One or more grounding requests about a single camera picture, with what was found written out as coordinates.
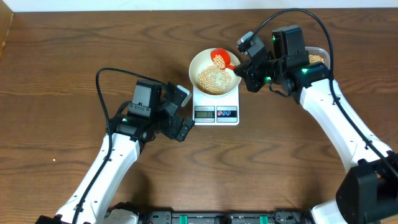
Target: digital scale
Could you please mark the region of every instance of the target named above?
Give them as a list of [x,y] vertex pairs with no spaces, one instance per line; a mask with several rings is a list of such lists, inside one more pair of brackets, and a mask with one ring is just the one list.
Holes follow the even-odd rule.
[[195,125],[238,125],[239,87],[226,96],[213,98],[193,88],[193,115]]

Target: wooden table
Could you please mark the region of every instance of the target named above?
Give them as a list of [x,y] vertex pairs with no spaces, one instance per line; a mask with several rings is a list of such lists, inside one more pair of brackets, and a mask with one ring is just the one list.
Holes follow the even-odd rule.
[[[117,67],[192,90],[191,59],[236,41],[277,10],[17,13],[0,58],[0,223],[32,223],[68,200],[105,134],[95,88]],[[335,48],[335,77],[363,121],[398,149],[398,9],[312,10]],[[299,24],[307,46],[327,49],[313,19],[293,12],[271,30]],[[107,72],[110,114],[132,99],[136,78]],[[175,210],[310,208],[332,199],[343,165],[317,122],[263,88],[239,86],[237,127],[195,127],[183,143],[160,135],[124,177],[112,205]],[[192,103],[183,114],[190,115]]]

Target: red ladle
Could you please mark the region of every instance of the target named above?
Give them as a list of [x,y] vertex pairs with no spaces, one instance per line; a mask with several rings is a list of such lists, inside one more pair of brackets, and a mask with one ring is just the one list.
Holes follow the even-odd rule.
[[231,57],[229,56],[229,54],[226,50],[224,50],[222,48],[217,48],[217,49],[212,50],[210,53],[210,57],[211,57],[212,61],[214,60],[216,55],[220,55],[225,62],[225,68],[222,68],[222,70],[229,68],[233,71],[235,69],[235,66],[231,65]]

